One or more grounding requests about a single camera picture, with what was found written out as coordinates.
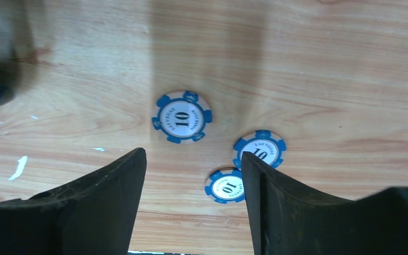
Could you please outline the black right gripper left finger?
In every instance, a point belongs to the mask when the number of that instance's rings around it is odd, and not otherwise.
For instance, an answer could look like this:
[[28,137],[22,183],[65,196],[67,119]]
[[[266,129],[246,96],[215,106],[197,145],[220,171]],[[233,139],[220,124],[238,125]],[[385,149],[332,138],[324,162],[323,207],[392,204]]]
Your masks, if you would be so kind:
[[0,202],[0,254],[127,254],[147,169],[135,148],[29,199]]

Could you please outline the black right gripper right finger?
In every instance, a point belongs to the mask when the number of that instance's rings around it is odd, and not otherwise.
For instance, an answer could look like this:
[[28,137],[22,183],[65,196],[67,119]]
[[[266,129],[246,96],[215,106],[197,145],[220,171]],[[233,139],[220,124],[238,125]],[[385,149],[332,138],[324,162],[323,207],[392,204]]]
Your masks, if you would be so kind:
[[241,172],[255,254],[408,254],[408,187],[347,200],[250,152]]

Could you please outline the blue white chip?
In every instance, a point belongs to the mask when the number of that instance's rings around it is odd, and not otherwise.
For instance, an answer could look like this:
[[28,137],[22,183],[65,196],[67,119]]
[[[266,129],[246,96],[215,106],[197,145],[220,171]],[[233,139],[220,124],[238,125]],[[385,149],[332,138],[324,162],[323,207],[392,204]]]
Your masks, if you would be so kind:
[[277,169],[284,161],[287,147],[279,134],[270,130],[255,130],[241,136],[233,146],[233,164],[239,169],[245,151]]

